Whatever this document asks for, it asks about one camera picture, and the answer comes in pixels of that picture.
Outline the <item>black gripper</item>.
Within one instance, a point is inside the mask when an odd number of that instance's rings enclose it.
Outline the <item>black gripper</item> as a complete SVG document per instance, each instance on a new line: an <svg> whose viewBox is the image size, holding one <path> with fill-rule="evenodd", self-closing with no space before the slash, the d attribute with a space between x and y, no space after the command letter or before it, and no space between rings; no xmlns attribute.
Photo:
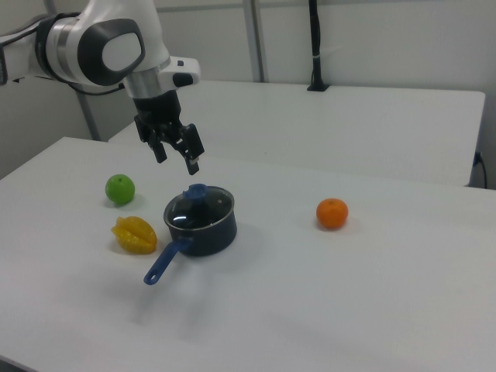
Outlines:
<svg viewBox="0 0 496 372"><path fill-rule="evenodd" d="M134 98L135 117L139 137L148 143L162 164L167 159L162 142L169 143L183 158L190 175L199 172L198 160L205 152L196 126L183 126L180 121L181 105L175 90L153 98Z"/></svg>

